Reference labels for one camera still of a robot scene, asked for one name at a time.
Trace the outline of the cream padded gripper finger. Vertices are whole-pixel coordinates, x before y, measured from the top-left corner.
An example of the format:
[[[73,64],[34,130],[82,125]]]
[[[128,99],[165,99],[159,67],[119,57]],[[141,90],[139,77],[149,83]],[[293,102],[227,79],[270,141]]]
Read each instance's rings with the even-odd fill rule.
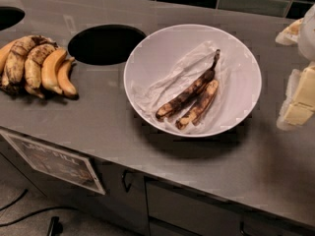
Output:
[[[277,127],[291,131],[302,127],[315,114],[315,63],[302,71],[293,69],[285,90],[285,100]]]
[[[286,46],[296,44],[302,21],[303,19],[298,19],[281,31],[276,37],[276,43]]]

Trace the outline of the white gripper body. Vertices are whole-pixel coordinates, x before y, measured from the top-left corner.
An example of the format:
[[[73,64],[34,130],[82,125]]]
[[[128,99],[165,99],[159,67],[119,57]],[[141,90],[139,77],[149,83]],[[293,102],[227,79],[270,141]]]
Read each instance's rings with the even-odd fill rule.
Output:
[[[300,25],[298,50],[309,61],[315,61],[315,4],[306,12]]]

